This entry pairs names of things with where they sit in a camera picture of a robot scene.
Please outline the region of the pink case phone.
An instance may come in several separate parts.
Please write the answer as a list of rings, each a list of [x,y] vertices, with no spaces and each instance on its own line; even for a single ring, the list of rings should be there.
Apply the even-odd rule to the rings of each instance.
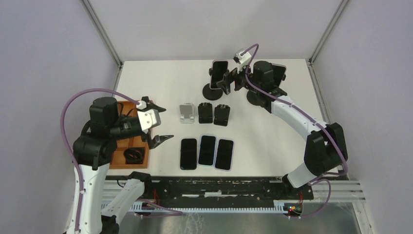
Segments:
[[[224,78],[224,74],[228,71],[227,60],[214,60],[208,74],[210,75],[209,87],[211,90],[219,89],[217,83]]]

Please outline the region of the black round base stand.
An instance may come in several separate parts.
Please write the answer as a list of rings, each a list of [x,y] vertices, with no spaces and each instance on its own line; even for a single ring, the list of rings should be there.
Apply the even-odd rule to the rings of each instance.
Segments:
[[[202,94],[204,98],[206,98],[207,100],[211,100],[211,101],[220,99],[223,95],[222,90],[220,88],[216,90],[211,90],[209,87],[209,83],[203,87]]]

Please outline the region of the white folding phone stand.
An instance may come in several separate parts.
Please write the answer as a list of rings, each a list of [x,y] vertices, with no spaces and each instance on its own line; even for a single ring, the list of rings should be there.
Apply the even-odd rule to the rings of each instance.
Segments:
[[[192,103],[179,105],[179,110],[182,124],[193,124],[195,122],[195,106]]]

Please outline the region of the black folding phone stand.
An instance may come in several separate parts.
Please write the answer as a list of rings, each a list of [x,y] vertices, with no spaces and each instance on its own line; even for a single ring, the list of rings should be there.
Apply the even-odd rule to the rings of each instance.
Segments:
[[[213,122],[212,104],[203,102],[198,105],[198,122],[200,124],[210,124]]]

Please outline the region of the black phone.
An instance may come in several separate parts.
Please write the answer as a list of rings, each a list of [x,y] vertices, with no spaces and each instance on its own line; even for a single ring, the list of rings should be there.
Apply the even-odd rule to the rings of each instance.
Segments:
[[[180,169],[195,170],[197,168],[197,139],[184,138],[180,147]]]

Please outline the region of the clear case phone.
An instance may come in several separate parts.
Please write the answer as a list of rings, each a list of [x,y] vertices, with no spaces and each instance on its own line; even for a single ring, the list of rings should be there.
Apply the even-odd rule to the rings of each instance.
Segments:
[[[273,69],[273,78],[275,81],[275,85],[277,87],[280,86],[281,82],[284,81],[286,79],[286,70],[287,67],[285,65],[281,65],[281,64],[271,64],[272,65],[272,69]]]

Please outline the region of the light blue case phone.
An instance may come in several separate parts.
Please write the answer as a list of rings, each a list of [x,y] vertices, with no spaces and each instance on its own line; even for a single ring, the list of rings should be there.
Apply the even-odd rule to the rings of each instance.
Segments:
[[[200,148],[198,153],[198,164],[202,166],[213,166],[215,162],[215,150],[216,150],[215,136],[201,136]]]

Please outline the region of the lilac case phone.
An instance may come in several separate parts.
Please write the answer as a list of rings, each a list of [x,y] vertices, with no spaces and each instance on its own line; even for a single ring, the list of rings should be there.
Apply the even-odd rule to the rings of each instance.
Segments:
[[[218,142],[214,167],[219,170],[230,171],[233,150],[234,142],[232,140],[220,139]]]

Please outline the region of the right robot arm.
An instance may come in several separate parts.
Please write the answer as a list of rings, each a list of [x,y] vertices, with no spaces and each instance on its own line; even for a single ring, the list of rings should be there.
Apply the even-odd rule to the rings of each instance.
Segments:
[[[221,89],[226,95],[232,84],[236,91],[247,89],[251,104],[282,119],[306,141],[303,163],[282,179],[284,197],[294,199],[303,185],[334,175],[331,170],[337,166],[342,166],[346,174],[348,154],[342,126],[310,116],[280,88],[286,78],[286,66],[260,60],[253,66],[245,64],[229,70],[227,61],[215,61],[208,73],[212,88]]]

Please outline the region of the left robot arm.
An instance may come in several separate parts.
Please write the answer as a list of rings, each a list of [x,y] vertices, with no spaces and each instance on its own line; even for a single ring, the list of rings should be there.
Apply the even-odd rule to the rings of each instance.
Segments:
[[[116,234],[132,204],[152,195],[151,176],[132,172],[126,184],[108,206],[102,208],[106,176],[119,140],[141,137],[154,149],[169,135],[151,137],[152,128],[161,124],[165,108],[143,97],[136,104],[137,116],[122,115],[114,97],[101,97],[89,108],[90,119],[80,136],[69,147],[75,166],[75,197],[67,233]]]

